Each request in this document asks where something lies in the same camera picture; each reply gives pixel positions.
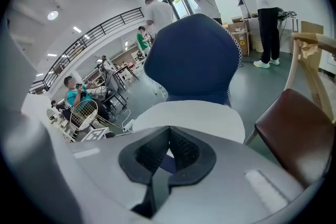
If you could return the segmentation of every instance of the green shirt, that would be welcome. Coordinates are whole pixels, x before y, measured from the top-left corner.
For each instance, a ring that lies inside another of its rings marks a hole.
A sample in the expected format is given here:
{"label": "green shirt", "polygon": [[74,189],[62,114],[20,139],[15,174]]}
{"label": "green shirt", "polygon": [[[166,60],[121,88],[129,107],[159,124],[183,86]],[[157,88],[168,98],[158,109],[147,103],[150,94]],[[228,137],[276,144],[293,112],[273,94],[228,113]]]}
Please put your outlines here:
{"label": "green shirt", "polygon": [[141,47],[142,50],[144,50],[145,48],[147,48],[147,47],[149,46],[149,44],[148,44],[147,41],[146,41],[146,42],[143,42],[143,40],[144,40],[145,38],[142,36],[141,33],[138,33],[138,34],[136,35],[136,38],[138,39],[138,42],[139,42],[140,47]]}

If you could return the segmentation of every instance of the ceiling light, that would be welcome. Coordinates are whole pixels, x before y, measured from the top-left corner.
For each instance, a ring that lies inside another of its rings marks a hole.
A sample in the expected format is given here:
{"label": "ceiling light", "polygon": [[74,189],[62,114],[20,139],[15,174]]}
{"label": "ceiling light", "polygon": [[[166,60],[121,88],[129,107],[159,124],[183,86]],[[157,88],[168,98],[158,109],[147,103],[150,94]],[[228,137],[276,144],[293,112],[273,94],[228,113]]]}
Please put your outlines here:
{"label": "ceiling light", "polygon": [[53,10],[48,14],[48,20],[55,20],[58,16],[58,11]]}
{"label": "ceiling light", "polygon": [[73,29],[76,30],[78,33],[82,32],[82,30],[78,29],[76,26],[74,26]]}

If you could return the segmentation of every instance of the brown leather chair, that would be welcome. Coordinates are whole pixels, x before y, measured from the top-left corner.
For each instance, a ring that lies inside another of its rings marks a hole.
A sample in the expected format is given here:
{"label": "brown leather chair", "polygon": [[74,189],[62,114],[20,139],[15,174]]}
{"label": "brown leather chair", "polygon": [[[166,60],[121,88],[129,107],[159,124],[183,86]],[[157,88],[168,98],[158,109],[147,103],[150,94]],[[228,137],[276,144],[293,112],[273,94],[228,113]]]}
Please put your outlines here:
{"label": "brown leather chair", "polygon": [[255,129],[303,187],[328,169],[335,127],[318,106],[295,90],[285,90],[257,120]]}

